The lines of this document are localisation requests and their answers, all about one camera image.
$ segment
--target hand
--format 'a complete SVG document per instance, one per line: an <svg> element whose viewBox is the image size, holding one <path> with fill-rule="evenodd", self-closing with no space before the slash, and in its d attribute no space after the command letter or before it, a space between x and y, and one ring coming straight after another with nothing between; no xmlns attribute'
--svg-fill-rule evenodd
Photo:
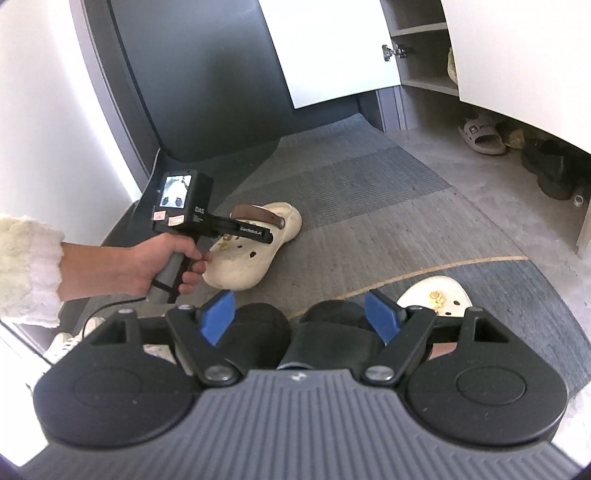
<svg viewBox="0 0 591 480"><path fill-rule="evenodd" d="M173 253L183 253L196 260L191 271L183 274L183 283L178 291L183 295L193 292L206 270L206 262L211 260L211 254L201 255L195 243L188 236L162 233L150 240L129 249L130 275L128 293L131 295L146 295L154 277L162 270Z"/></svg>

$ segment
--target tile floor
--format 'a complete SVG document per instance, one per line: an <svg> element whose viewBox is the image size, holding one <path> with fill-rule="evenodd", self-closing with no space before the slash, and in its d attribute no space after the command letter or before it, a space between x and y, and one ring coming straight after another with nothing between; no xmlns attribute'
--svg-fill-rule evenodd
<svg viewBox="0 0 591 480"><path fill-rule="evenodd" d="M575 253L586 208L544 195L519 152L480 155L454 129L389 136L494 221L548 278L591 338L591 259ZM571 400L554 443L578 463L591 462L591 385Z"/></svg>

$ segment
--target cream fleece sleeve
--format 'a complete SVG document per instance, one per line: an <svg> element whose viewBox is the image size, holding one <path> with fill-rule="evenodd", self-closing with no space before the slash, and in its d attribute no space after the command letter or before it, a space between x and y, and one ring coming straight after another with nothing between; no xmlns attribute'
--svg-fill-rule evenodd
<svg viewBox="0 0 591 480"><path fill-rule="evenodd" d="M23 217L0 217L0 318L57 327L64 234Z"/></svg>

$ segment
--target finger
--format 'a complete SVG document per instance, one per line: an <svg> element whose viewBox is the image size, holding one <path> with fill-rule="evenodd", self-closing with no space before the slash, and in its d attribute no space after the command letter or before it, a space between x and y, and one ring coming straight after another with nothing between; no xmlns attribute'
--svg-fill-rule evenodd
<svg viewBox="0 0 591 480"><path fill-rule="evenodd" d="M199 260L193 264L192 270L199 275L203 275L207 269L207 265L204 261Z"/></svg>
<svg viewBox="0 0 591 480"><path fill-rule="evenodd" d="M187 285L183 283L178 286L178 291L181 295L191 295L193 293L194 288L191 285Z"/></svg>
<svg viewBox="0 0 591 480"><path fill-rule="evenodd" d="M188 285L197 285L201 281L201 274L195 272L185 272L183 274L183 283Z"/></svg>
<svg viewBox="0 0 591 480"><path fill-rule="evenodd" d="M171 242L173 243L174 252L185 254L187 257L194 260L201 259L201 252L197 250L192 238L184 235L172 235Z"/></svg>

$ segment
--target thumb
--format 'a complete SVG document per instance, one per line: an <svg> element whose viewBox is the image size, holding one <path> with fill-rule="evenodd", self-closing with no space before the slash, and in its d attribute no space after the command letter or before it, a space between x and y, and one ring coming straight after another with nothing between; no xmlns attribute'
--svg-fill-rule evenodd
<svg viewBox="0 0 591 480"><path fill-rule="evenodd" d="M171 235L173 253L185 254L194 260L200 260L202 255L192 238L183 235Z"/></svg>

